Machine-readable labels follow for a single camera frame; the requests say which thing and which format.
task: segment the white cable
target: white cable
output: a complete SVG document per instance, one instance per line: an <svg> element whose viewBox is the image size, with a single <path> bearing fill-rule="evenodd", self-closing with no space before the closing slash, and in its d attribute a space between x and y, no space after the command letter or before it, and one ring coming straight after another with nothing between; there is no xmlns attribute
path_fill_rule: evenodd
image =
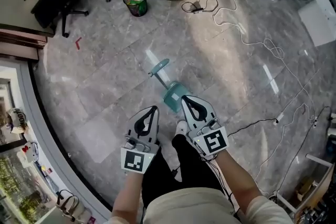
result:
<svg viewBox="0 0 336 224"><path fill-rule="evenodd" d="M265 161L262 162L262 164L260 165L260 168L259 168L259 172L258 172L257 176L255 177L255 183L256 183L257 187L259 188L259 186L258 186L256 180L257 180L258 176L260 175L261 168L263 167L263 165L264 165L265 163L267 163L267 162L273 157L275 151L276 151L276 150L278 149L278 147L280 146L280 144L281 144L281 142L282 142L282 140L283 140L283 138L284 138L285 128L294 122L296 112L297 112L302 106L305 105L305 106L307 107L307 109L308 109L308 119L309 119L309 123L310 123L310 124L313 124L313 123L314 123L314 121L315 121L315 117L316 117L315 104L314 104L314 101L313 101L312 97L310 96L310 94L308 93L308 91L305 89L305 87L307 86L307 84L310 83L310 81L311 81L311 80L313 79L313 77L319 72L320 69L318 69L318 70L313 74L313 76L311 77L311 79L310 79L310 80L303 86L302 83L300 82L299 78L298 78L297 76L295 76L295 74L294 74L294 73L289 69L289 67L286 65L286 63L285 63L285 61L284 61L284 59L285 59L285 52L283 51L283 49L280 48L280 47L276 47L275 44L273 43L273 41L272 41L271 39L269 39L269 38L265 38L263 42L246 43L246 42L243 41L242 31L241 31L240 26L239 26L238 24L233 24L233 23L229 23L229 22L222 22L222 23L220 23L220 24L217 23L217 21L216 21L216 16L217 16L217 14L218 14L222 9L229 10L229 11L232 11L232 12L235 12L235 11L238 10L238 5L237 5L237 3L236 3L236 0L233 0L233 1L234 1L234 3L235 3L235 8L234 8L234 9L226 8L226 7L221 7L221 8L219 8L219 9L217 10L217 12L213 15L214 23L215 23L217 26L223 26L223 25L228 24L228 25L232 25L232 26L235 26L236 28L238 28L238 30L239 30L239 34L240 34L241 42L242 42L244 45L258 45L258 44L262 44L267 50L269 50L269 51L272 53L272 55L273 55L274 57L276 57L277 59L280 59L280 60L282 61L284 67L286 67L286 69L290 72L290 74L293 75L293 77L295 77L295 79L298 81L299 85L301 86L301 90L300 90L300 91L296 94L296 96L295 96L295 97L294 97L294 98L293 98L293 99L292 99L292 100L285 106L285 108L282 110L281 113L283 113L283 112L286 110L286 108L287 108L290 104L293 103L293 101L298 97L298 95L299 95L302 91L305 91L305 92L306 92L308 98L310 99L310 101L311 101L311 103L312 103L313 110L314 110L314 115L311 117L311 116L310 116L310 107L309 107L306 103L303 103L301 106L299 106L298 108L296 108L296 110L295 110L295 112L294 112L294 115L293 115L293 119L292 119L292 121L291 121L289 124L284 125L284 127L283 127L283 129L282 129L282 134L281 134L281 140L280 140L280 142L277 144L277 146L276 146L275 149L273 150L272 154L271 154ZM267 41L271 42L271 44L272 44L272 46L273 46L272 48L269 48L269 47L266 45L266 42L267 42Z"/></svg>
<svg viewBox="0 0 336 224"><path fill-rule="evenodd" d="M286 124L286 125L283 126L280 142L277 144L277 146L276 146L275 149L273 150L272 154L271 154L266 160L264 160L264 161L262 162L262 164L260 165L260 168L259 168L259 172L258 172L257 176L256 176L255 179L254 179L254 181L255 181L255 183L256 183L256 185L257 185L258 188L259 188L259 186L258 186L258 184L257 184L257 178L258 178L258 176L260 175L261 168L263 167L263 165L264 165L265 163L267 163L267 162L273 157L275 151L278 149L278 147L280 146L282 140L284 139L285 128L286 128L287 126L291 125L291 124L294 122L296 112L297 112L301 107L303 107L304 105L308 108L308 117L309 117L309 106L307 106L306 103L303 103L301 106L299 106L298 108L296 108L296 110L295 110L295 112L294 112L294 114L293 114L292 121L291 121L290 123L288 123L288 124Z"/></svg>
<svg viewBox="0 0 336 224"><path fill-rule="evenodd" d="M299 85L301 86L301 90L300 90L300 92L301 92L301 91L305 91L306 94L307 94L307 96L308 96L308 98L310 99L310 101L311 101L311 103L312 103L312 106L313 106L313 109L314 109L314 115L312 116L312 118L309 119L309 121L310 121L310 122L311 122L311 121L314 121L314 120L315 120L315 116L316 116L316 110L315 110L315 104L314 104L314 101L313 101L312 97L310 96L310 94L308 93L308 91L304 88L304 86L303 86L302 83L300 82L299 78L298 78L297 76L295 76L295 74L289 69L289 67L288 67L287 64L285 63L285 61L284 61L284 59L285 59L285 52L283 51L283 49L281 49L280 47L276 47L275 44L273 43L273 41L270 40L269 38L265 38L265 39L264 39L264 42L246 43L246 42L243 41L242 31L241 31L240 26L239 26L238 24L233 24L233 23L229 23L229 22L222 22L222 23L219 24L219 23L216 22L216 16L217 16L217 14L219 13L219 11L221 11L222 9L230 10L230 11L233 11L233 12L235 12L235 11L238 10L238 5L237 5L237 3L236 3L236 0L233 0L233 1L234 1L234 3L235 3L235 8L234 8L234 9L230 9L230 8L226 8L226 7L221 7L221 8L219 8L219 9L217 10L217 12L213 15L214 23L215 23L217 26L223 26L223 25L228 24L228 25L232 25L232 26L237 27L238 30L239 30L239 34L240 34L241 42L242 42L244 45L258 45L258 44L262 44L266 49L268 49L268 50L273 54L274 57L280 59L280 60L282 61L283 65L284 65L284 67L286 67L286 69L291 73L291 75L293 75L293 76L295 77L295 79L298 81ZM273 48L268 48L268 47L266 46L266 44L265 44L266 41L270 41L271 44L273 45Z"/></svg>

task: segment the teal object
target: teal object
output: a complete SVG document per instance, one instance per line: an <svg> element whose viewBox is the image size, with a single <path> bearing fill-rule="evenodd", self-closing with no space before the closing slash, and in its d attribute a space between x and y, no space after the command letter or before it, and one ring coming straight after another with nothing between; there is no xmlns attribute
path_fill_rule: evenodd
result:
<svg viewBox="0 0 336 224"><path fill-rule="evenodd" d="M171 108L175 113L177 113L181 109L181 97L184 95L190 95L190 92L186 87L184 87L181 83L177 81L173 81L168 86L164 81L160 78L158 75L158 72L164 68L166 65L168 65L169 59L164 59L161 62L159 62L149 75L155 76L160 83L166 88L166 92L163 95L163 102Z"/></svg>

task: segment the black cable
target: black cable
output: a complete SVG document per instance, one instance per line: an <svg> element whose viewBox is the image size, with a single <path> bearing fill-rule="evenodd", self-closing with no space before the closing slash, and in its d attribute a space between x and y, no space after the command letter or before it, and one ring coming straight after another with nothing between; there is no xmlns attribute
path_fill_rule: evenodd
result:
<svg viewBox="0 0 336 224"><path fill-rule="evenodd" d="M330 106L325 106L325 107L321 110L321 112L318 114L316 120L319 118L319 116L322 114L322 112L323 112L326 108L330 108ZM308 134L309 134L310 130L313 128L314 124L311 124L311 125L310 125L310 128L308 129L308 131L307 131L307 133L306 133L306 136L304 137L304 139L303 139L303 141L302 141L302 144L301 144L299 150L296 152L294 158L293 158L292 161L290 162L289 167L288 167L288 169L287 169L287 171L286 171L286 173L285 173L285 176L284 176L284 178L283 178L283 180L282 180L282 182L281 182L281 184L280 184L280 187L278 188L277 191L279 191L280 188L282 187L282 185L283 185L283 183L284 183L284 181L285 181L285 178L286 178L286 176L287 176L287 174L288 174L288 172L289 172L289 169L290 169L290 167L292 166L292 163L293 163L294 159L296 158L296 156L298 156L298 154L299 154L300 150L302 149L303 144L304 144L304 142L306 141L306 139L307 139L307 137L308 137Z"/></svg>
<svg viewBox="0 0 336 224"><path fill-rule="evenodd" d="M178 171L179 167L180 167L180 165L176 169L172 170L172 174L173 174L174 178L177 175L177 171Z"/></svg>
<svg viewBox="0 0 336 224"><path fill-rule="evenodd" d="M243 128L238 129L238 130L237 130L236 132L234 132L234 133L230 133L227 137L229 137L229 136L231 136L231 135L233 135L233 134L236 134L236 133L240 132L241 130L247 129L247 128L249 128L250 126L252 126L252 125L254 125L254 124L257 124L258 122L261 122L261 121L274 121L274 120L278 121L276 118L274 118L274 119L258 120L258 121L254 122L254 123L248 124L246 127L243 127Z"/></svg>
<svg viewBox="0 0 336 224"><path fill-rule="evenodd" d="M193 5L193 6L195 7L195 9L197 9L197 7L195 6L194 3L191 3L191 2L184 2L184 3L182 4L182 6L181 6L181 9L182 9L184 12L192 13L193 10L194 10L194 9L191 9L191 10L185 10L185 9L183 8L183 6L184 6L185 4L191 4L191 5Z"/></svg>
<svg viewBox="0 0 336 224"><path fill-rule="evenodd" d="M143 207L143 208L142 208L142 217L141 217L140 224L143 224L143 217L145 216L145 212L146 212L146 208Z"/></svg>
<svg viewBox="0 0 336 224"><path fill-rule="evenodd" d="M205 10L206 7L208 6L208 0L206 0L206 3L205 3L205 7L203 9L203 12L213 12L217 7L218 7L218 0L215 0L216 1L216 6L212 9L212 10Z"/></svg>

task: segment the beige shirt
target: beige shirt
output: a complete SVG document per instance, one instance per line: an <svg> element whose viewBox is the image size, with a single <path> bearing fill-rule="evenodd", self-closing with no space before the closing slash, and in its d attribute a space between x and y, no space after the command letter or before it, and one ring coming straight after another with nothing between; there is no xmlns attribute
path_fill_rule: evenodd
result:
<svg viewBox="0 0 336 224"><path fill-rule="evenodd" d="M224 194L211 188L185 188L153 200L146 210L144 224L240 224ZM247 208L253 224L292 224L286 212L264 196L256 197ZM112 217L106 224L129 224Z"/></svg>

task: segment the red tape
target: red tape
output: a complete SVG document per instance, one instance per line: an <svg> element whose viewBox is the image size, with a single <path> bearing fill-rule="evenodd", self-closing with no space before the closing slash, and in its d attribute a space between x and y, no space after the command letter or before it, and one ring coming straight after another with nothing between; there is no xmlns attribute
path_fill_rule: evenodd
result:
<svg viewBox="0 0 336 224"><path fill-rule="evenodd" d="M81 40L82 38L80 37L80 38L78 38L76 41L75 41L75 43L76 43L76 47L77 47L77 49L79 50L79 44L78 44L78 42Z"/></svg>

